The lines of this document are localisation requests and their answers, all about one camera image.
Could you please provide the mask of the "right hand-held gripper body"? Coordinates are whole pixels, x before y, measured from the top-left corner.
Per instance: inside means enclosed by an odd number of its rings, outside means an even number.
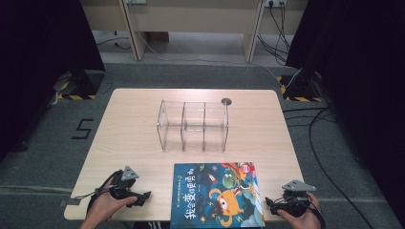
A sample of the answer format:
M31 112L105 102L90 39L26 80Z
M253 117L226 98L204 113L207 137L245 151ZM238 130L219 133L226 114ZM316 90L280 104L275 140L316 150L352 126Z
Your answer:
M284 193L275 202L274 206L279 207L296 218L301 217L310 205L307 192L316 191L316 187L303 181L293 180L283 185L282 188L284 189Z

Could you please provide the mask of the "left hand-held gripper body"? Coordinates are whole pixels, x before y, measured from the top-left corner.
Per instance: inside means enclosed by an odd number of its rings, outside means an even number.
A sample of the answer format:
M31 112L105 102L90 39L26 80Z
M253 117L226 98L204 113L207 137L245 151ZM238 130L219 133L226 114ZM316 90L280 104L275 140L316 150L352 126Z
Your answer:
M113 173L110 195L115 199L124 199L128 197L137 197L139 194L131 191L131 187L136 182L139 175L128 165L123 170L118 170Z

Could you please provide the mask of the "blue children's picture book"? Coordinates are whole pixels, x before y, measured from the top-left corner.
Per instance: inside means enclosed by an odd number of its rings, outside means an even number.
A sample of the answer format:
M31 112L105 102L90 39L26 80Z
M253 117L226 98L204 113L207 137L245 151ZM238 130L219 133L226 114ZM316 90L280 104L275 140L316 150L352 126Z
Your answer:
M171 229L263 229L265 226L253 163L174 165Z

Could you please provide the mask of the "clear acrylic divided rack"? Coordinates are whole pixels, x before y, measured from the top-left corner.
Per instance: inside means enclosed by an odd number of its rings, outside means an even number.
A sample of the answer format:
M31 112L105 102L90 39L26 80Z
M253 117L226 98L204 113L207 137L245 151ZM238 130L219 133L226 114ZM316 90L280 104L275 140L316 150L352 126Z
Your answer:
M157 133L163 151L224 152L228 106L220 102L162 100Z

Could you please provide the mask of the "person's right hand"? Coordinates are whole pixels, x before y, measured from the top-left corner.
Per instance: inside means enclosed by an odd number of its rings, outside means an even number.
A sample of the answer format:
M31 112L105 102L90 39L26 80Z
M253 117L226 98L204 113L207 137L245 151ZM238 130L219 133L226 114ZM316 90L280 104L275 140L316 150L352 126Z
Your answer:
M307 192L307 196L311 205L301 217L296 218L282 209L277 211L278 215L286 220L292 229L322 229L322 223L315 215L319 211L320 201L313 193Z

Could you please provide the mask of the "person's left hand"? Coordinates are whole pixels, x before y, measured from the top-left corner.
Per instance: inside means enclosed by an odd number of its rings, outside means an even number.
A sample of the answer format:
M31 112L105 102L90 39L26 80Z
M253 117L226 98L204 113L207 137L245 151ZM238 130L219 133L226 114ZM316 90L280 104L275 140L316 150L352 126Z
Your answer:
M115 199L110 192L102 193L93 203L86 220L91 220L95 223L100 223L109 219L116 211L122 207L132 204L137 201L137 197L128 197L124 199Z

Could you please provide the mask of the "black stand base striped tape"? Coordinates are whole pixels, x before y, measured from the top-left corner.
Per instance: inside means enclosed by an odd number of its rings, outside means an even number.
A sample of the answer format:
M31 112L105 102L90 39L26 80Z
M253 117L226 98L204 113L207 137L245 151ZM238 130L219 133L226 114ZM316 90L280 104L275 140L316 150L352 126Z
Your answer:
M104 71L84 70L79 74L64 73L56 81L55 100L92 100L105 76Z
M301 102L320 102L321 95L315 83L315 72L304 69L293 75L283 74L277 77L284 100Z

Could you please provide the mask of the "black curtain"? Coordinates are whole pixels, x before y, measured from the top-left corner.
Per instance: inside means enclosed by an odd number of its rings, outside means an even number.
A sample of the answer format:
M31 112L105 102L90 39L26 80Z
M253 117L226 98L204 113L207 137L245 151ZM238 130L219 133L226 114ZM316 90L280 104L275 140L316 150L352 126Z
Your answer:
M62 74L103 69L80 0L0 0L0 161L30 134Z
M321 74L405 227L405 0L308 0L287 63Z

